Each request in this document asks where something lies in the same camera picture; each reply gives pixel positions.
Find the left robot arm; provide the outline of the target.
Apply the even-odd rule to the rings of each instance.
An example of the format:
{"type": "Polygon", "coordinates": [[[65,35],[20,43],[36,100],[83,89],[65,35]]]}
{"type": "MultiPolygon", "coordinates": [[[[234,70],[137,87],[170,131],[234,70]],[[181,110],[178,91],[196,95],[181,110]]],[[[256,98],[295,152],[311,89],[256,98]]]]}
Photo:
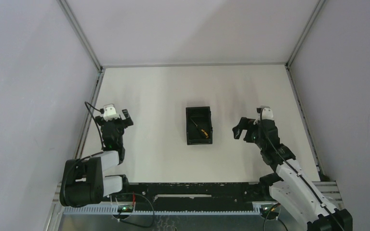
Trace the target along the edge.
{"type": "Polygon", "coordinates": [[[102,114],[95,117],[102,136],[103,149],[82,159],[69,159],[65,163],[60,189],[62,206],[83,207],[98,204],[102,199],[113,194],[121,201],[127,200],[132,191],[125,184],[125,175],[106,175],[105,171],[123,163],[125,148],[123,134],[133,125],[128,110],[122,110],[124,119],[116,112],[113,105],[106,105],[102,114]]]}

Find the yellow black screwdriver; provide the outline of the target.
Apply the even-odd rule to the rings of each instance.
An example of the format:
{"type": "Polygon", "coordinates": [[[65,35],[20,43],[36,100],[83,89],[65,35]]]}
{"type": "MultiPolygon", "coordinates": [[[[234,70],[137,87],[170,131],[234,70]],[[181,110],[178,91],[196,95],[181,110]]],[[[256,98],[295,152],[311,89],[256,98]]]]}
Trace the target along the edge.
{"type": "Polygon", "coordinates": [[[200,127],[192,117],[189,118],[192,123],[195,125],[196,129],[198,130],[199,134],[201,135],[202,138],[209,139],[209,134],[207,131],[205,131],[202,127],[200,127]]]}

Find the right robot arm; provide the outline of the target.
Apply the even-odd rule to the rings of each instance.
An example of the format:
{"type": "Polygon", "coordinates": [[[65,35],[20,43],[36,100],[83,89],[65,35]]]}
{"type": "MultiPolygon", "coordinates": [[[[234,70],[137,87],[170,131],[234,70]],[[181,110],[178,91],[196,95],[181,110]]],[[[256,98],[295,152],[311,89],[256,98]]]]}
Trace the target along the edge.
{"type": "Polygon", "coordinates": [[[273,170],[257,184],[263,199],[276,200],[307,231],[353,230],[350,212],[339,209],[308,179],[293,152],[280,142],[274,120],[242,117],[232,129],[234,139],[239,139],[243,130],[244,141],[256,144],[273,170]]]}

